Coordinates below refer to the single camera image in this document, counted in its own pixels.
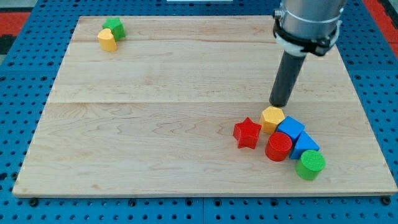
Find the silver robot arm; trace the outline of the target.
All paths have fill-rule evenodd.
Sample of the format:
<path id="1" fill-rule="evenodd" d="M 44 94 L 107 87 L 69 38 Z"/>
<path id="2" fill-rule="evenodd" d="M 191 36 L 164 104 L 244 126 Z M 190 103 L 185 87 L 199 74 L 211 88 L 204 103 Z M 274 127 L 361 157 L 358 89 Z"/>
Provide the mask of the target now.
<path id="1" fill-rule="evenodd" d="M 340 34 L 347 0 L 281 0 L 274 10 L 273 34 L 294 57 L 324 56 Z"/>

